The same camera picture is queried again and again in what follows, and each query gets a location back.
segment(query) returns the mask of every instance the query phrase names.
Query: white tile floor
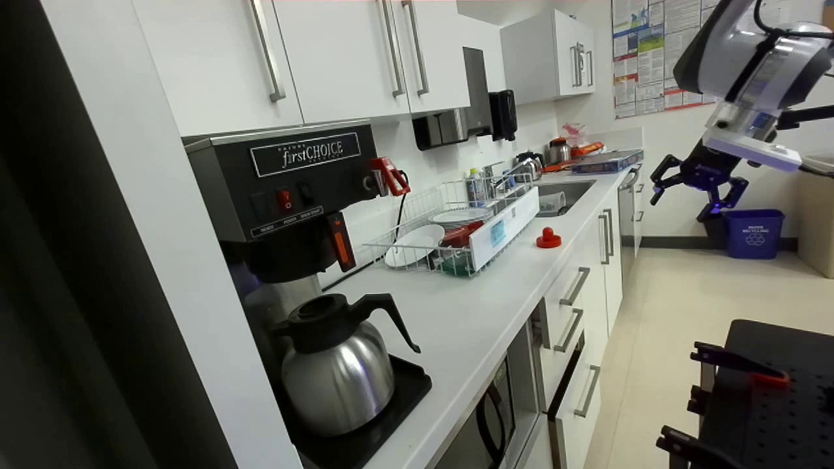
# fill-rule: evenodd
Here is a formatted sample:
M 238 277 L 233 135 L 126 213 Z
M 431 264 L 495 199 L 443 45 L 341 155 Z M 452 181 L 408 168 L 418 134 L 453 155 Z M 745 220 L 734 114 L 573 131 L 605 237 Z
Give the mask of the white tile floor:
M 663 425 L 696 436 L 687 411 L 694 342 L 724 343 L 736 319 L 834 333 L 834 282 L 795 255 L 734 261 L 706 251 L 645 251 L 602 362 L 602 416 L 588 469 L 665 469 Z

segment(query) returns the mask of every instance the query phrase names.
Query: carafe handle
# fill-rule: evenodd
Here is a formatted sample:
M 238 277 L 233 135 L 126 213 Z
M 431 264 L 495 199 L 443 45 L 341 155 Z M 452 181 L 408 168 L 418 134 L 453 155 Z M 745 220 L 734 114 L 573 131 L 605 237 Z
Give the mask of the carafe handle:
M 357 323 L 367 321 L 373 311 L 387 311 L 395 325 L 399 328 L 403 339 L 420 355 L 420 347 L 413 342 L 408 323 L 399 315 L 399 308 L 392 295 L 365 295 L 361 302 L 353 304 L 353 315 Z

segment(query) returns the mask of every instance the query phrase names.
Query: white countertop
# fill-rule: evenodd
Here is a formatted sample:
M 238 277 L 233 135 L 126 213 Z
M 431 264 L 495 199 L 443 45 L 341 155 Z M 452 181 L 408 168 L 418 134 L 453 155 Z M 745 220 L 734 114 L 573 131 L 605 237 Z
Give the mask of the white countertop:
M 619 191 L 624 178 L 627 171 L 542 178 L 542 183 L 595 181 L 595 184 L 567 217 L 534 220 L 493 267 L 472 280 L 453 280 L 429 268 L 392 270 L 379 264 L 336 287 L 353 302 L 375 293 L 395 295 L 422 355 L 404 343 L 387 312 L 375 312 L 373 323 L 387 336 L 392 355 L 418 362 L 434 377 L 431 393 L 370 459 L 367 469 L 422 469 L 435 461 L 564 268 L 576 234 L 597 220 L 602 200 Z M 564 237 L 559 251 L 534 246 L 542 227 L 554 227 Z

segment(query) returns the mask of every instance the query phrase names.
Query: stainless steel carafe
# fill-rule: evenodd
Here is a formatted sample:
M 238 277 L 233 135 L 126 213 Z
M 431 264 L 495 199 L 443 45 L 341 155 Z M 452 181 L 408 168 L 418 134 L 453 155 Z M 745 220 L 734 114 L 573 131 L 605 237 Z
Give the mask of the stainless steel carafe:
M 317 298 L 274 330 L 274 342 L 293 339 L 281 382 L 311 432 L 345 436 L 390 406 L 395 369 L 383 336 L 365 323 L 373 311 L 387 311 L 420 351 L 392 295 L 367 295 L 354 304 L 348 304 L 345 295 Z

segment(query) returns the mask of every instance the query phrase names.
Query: coffee maker label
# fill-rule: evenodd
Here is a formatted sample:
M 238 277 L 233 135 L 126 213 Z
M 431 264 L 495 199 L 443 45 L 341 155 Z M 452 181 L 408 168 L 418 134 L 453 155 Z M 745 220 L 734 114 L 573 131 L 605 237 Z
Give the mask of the coffee maker label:
M 362 145 L 357 134 L 335 134 L 320 139 L 253 145 L 251 156 L 258 178 L 274 178 L 284 171 L 300 171 L 309 168 L 357 160 L 362 156 Z

